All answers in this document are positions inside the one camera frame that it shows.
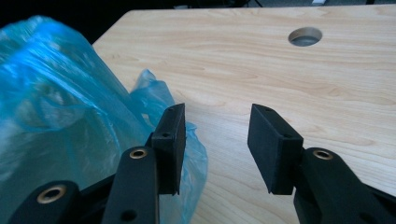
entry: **translucent blue plastic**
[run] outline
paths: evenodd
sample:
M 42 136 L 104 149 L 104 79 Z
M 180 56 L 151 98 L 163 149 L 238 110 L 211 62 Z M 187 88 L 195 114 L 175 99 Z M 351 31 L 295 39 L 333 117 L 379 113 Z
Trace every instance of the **translucent blue plastic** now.
M 144 145 L 174 103 L 149 70 L 129 93 L 59 22 L 33 17 L 0 30 L 0 223 L 47 182 L 84 189 L 114 174 L 121 153 Z M 161 223 L 189 222 L 204 187 L 207 156 L 194 130 L 187 123 L 180 195 L 160 197 Z

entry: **wooden table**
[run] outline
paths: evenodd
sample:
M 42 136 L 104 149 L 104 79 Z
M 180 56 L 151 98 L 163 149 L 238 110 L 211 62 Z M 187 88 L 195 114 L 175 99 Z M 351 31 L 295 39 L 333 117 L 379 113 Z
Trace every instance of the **wooden table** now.
M 322 39 L 295 47 L 289 34 Z M 251 104 L 396 195 L 396 6 L 131 11 L 94 45 L 127 89 L 149 68 L 198 126 L 209 173 L 192 223 L 297 223 L 247 146 Z

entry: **plastic bag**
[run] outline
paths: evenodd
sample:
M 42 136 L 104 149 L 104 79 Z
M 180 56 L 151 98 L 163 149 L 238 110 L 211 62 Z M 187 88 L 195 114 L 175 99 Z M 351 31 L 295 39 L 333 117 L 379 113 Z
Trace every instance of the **plastic bag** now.
M 47 182 L 85 189 L 114 174 L 121 153 L 144 145 L 173 104 L 148 70 L 128 93 L 88 41 L 59 22 L 33 17 L 1 30 L 0 223 Z M 207 156 L 194 129 L 187 124 L 180 195 L 160 197 L 161 223 L 190 221 L 204 187 Z

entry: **blue plastic bag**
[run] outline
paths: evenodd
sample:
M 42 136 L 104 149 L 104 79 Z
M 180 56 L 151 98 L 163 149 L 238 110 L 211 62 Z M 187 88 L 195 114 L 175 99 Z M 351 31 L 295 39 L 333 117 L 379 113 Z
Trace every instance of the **blue plastic bag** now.
M 76 31 L 33 17 L 0 31 L 0 223 L 38 186 L 81 189 L 115 173 L 121 153 L 144 145 L 175 102 L 145 70 L 129 93 Z M 180 195 L 160 197 L 161 223 L 189 222 L 207 173 L 187 123 Z

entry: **wood grain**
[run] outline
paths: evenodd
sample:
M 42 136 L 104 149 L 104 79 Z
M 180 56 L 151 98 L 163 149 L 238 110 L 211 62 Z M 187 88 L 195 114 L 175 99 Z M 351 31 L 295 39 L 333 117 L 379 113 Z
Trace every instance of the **wood grain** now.
M 128 90 L 148 68 L 186 103 L 209 157 L 192 223 L 298 223 L 249 153 L 251 104 L 396 195 L 395 24 L 396 6 L 131 11 L 93 46 Z M 301 27 L 322 39 L 293 46 Z

